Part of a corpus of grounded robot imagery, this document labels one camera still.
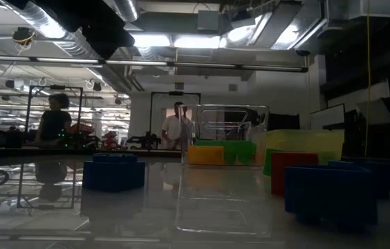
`man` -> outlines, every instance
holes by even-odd
[[[166,149],[180,149],[181,148],[181,132],[180,132],[180,115],[178,108],[182,102],[175,102],[175,115],[166,118],[162,124],[161,137],[165,141]],[[190,120],[186,117],[187,107],[183,108],[183,123],[188,125]]]

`glossy table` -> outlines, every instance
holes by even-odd
[[[0,160],[0,248],[390,248],[390,201],[377,227],[344,234],[296,222],[259,168],[140,158],[145,187],[104,194],[80,187],[89,159]]]

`dark shirt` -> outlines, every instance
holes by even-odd
[[[64,123],[71,121],[71,115],[65,111],[45,111],[41,118],[43,127],[40,138],[45,141],[58,139],[58,134],[64,129]]]

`red box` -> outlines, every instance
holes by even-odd
[[[284,168],[295,165],[317,165],[315,153],[272,152],[272,194],[284,196]]]

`blue container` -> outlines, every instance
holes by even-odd
[[[145,163],[84,162],[84,189],[121,192],[143,187],[144,184]]]
[[[285,170],[285,209],[299,217],[378,223],[372,173],[362,167],[300,165]]]
[[[103,154],[93,155],[93,161],[98,163],[136,163],[137,156],[132,154]]]
[[[366,162],[344,162],[331,161],[328,166],[346,166],[352,165],[354,167],[364,167],[372,171],[373,185],[375,189],[375,196],[377,199],[389,198],[390,193],[390,163],[380,163],[373,161]]]

